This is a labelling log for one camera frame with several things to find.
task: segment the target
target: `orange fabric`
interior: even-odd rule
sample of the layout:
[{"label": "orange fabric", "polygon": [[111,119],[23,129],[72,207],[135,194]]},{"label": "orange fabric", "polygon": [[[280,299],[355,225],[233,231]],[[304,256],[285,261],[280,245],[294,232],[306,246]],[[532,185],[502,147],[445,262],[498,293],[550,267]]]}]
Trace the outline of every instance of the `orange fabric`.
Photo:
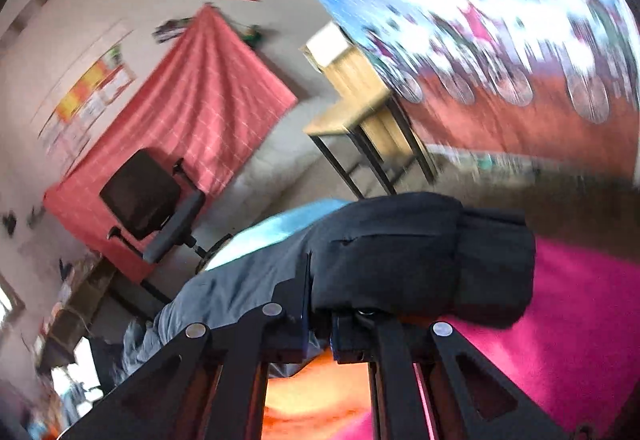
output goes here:
[{"label": "orange fabric", "polygon": [[324,352],[267,385],[262,440],[328,440],[371,410],[367,364],[336,364]]}]

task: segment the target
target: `chair seat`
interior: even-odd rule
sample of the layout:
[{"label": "chair seat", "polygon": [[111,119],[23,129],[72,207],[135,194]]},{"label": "chair seat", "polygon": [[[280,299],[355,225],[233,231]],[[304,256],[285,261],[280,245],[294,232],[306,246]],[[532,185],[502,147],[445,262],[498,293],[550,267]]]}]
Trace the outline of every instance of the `chair seat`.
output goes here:
[{"label": "chair seat", "polygon": [[191,225],[204,206],[206,196],[202,191],[195,191],[178,204],[174,215],[164,224],[143,252],[142,259],[147,263],[159,263],[174,245],[191,235]]}]

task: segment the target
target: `light blue fabric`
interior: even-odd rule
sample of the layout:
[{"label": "light blue fabric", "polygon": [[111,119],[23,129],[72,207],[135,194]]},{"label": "light blue fabric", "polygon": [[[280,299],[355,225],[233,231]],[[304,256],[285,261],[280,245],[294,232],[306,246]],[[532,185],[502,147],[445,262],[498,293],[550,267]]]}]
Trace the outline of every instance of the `light blue fabric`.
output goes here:
[{"label": "light blue fabric", "polygon": [[236,234],[225,248],[209,261],[204,270],[211,270],[260,248],[284,241],[291,234],[349,203],[352,202],[326,198],[268,217],[257,225]]}]

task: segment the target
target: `red checkered fabric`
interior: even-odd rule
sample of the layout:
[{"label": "red checkered fabric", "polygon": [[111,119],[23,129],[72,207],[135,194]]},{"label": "red checkered fabric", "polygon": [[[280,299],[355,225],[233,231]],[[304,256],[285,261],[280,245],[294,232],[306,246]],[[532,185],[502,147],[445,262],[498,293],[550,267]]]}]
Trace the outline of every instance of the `red checkered fabric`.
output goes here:
[{"label": "red checkered fabric", "polygon": [[184,157],[187,174],[210,202],[295,103],[220,14],[205,6],[85,158],[47,190],[44,205],[76,238],[140,282],[154,266],[117,239],[106,240],[118,222],[98,193],[111,175],[142,148],[167,170]]}]

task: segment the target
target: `wall poster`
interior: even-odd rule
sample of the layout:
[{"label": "wall poster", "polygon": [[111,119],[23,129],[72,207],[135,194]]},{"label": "wall poster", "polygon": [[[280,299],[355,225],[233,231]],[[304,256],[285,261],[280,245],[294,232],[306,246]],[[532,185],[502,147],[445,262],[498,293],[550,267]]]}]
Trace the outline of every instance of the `wall poster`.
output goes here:
[{"label": "wall poster", "polygon": [[116,44],[62,97],[40,130],[47,154],[67,172],[90,141],[90,127],[134,80]]},{"label": "wall poster", "polygon": [[320,0],[433,150],[633,179],[638,28],[625,0]]}]

